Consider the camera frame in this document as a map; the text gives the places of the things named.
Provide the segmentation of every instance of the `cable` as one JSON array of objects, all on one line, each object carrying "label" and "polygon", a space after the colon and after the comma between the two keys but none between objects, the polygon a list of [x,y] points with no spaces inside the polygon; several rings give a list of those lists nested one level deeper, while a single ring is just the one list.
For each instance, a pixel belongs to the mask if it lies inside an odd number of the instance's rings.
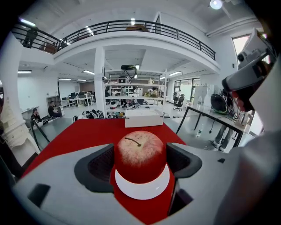
[{"label": "cable", "polygon": [[216,119],[214,120],[213,124],[212,124],[212,128],[210,129],[209,134],[212,133],[212,129],[213,129],[214,123],[215,123],[216,120],[219,119],[219,118],[227,118],[227,119],[229,119],[229,118],[226,117],[226,116],[220,116],[220,117],[216,118]]}]

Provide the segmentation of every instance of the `apple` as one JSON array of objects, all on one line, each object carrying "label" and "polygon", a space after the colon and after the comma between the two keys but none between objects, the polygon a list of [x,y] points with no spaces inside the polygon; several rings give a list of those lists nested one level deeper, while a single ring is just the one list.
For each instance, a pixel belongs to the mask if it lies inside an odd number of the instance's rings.
[{"label": "apple", "polygon": [[119,174],[138,184],[155,180],[166,165],[163,142],[147,131],[135,131],[124,136],[117,144],[114,157]]}]

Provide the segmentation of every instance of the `office chair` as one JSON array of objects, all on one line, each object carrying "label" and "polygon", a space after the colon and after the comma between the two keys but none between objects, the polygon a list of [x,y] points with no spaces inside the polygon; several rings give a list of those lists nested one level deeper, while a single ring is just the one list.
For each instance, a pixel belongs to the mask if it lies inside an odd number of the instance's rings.
[{"label": "office chair", "polygon": [[179,97],[179,101],[178,102],[176,102],[176,103],[174,103],[174,106],[176,106],[175,108],[174,108],[174,110],[175,109],[178,109],[178,110],[182,110],[182,108],[180,108],[181,106],[183,106],[183,101],[184,101],[184,97]]}]

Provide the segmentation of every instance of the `fluorescent light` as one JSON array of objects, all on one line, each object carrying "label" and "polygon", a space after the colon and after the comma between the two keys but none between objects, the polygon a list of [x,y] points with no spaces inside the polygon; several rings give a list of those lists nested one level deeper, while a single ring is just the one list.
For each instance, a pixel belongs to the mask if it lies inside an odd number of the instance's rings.
[{"label": "fluorescent light", "polygon": [[171,73],[169,76],[173,76],[173,75],[176,75],[176,74],[178,74],[178,73],[180,73],[180,71],[177,71],[177,72]]},{"label": "fluorescent light", "polygon": [[213,9],[220,9],[223,6],[223,2],[221,0],[211,0],[210,7]]},{"label": "fluorescent light", "polygon": [[89,33],[91,34],[91,35],[93,35],[94,36],[94,33],[93,33],[93,31],[88,27],[88,26],[85,26],[85,28],[87,29],[87,31],[89,31]]},{"label": "fluorescent light", "polygon": [[36,26],[35,23],[31,23],[31,22],[29,22],[29,21],[27,21],[27,20],[25,20],[25,19],[21,19],[21,22],[23,22],[23,23],[25,23],[25,24],[27,24],[27,25],[30,25],[30,26]]},{"label": "fluorescent light", "polygon": [[19,70],[18,73],[31,73],[31,70]]},{"label": "fluorescent light", "polygon": [[[60,40],[62,40],[62,38],[61,38]],[[64,40],[63,42],[64,42],[64,43],[66,43],[67,45],[70,45],[70,43],[68,43],[68,42],[67,42],[67,41],[65,41],[65,40]]]},{"label": "fluorescent light", "polygon": [[91,72],[91,71],[89,71],[89,70],[84,70],[83,72],[84,72],[84,73],[89,73],[89,74],[95,75],[95,73],[93,73],[93,72]]}]

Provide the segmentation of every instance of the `table leg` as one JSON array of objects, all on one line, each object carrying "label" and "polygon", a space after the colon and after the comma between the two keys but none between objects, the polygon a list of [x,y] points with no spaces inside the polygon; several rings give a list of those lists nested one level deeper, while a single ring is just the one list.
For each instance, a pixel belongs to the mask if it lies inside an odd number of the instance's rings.
[{"label": "table leg", "polygon": [[184,119],[185,119],[185,117],[186,117],[186,115],[187,115],[188,109],[189,109],[189,108],[187,108],[186,111],[185,111],[184,117],[183,117],[183,119],[181,120],[180,126],[179,126],[179,128],[177,129],[176,134],[179,132],[179,130],[180,130],[180,128],[181,128],[181,125],[183,125],[183,122],[184,122]]},{"label": "table leg", "polygon": [[195,127],[194,127],[194,130],[196,129],[196,127],[197,127],[197,125],[198,125],[198,123],[199,123],[200,117],[201,117],[201,114],[199,114],[199,116],[198,116],[198,120],[197,120],[197,122],[196,122],[196,125],[195,125]]},{"label": "table leg", "polygon": [[234,147],[238,147],[238,145],[239,145],[239,143],[240,143],[240,141],[241,141],[242,135],[243,135],[243,132],[242,132],[242,131],[237,132],[237,133],[238,133],[238,136],[237,136],[236,141],[235,141],[235,143],[234,143],[234,145],[233,145],[233,148],[234,148]]}]

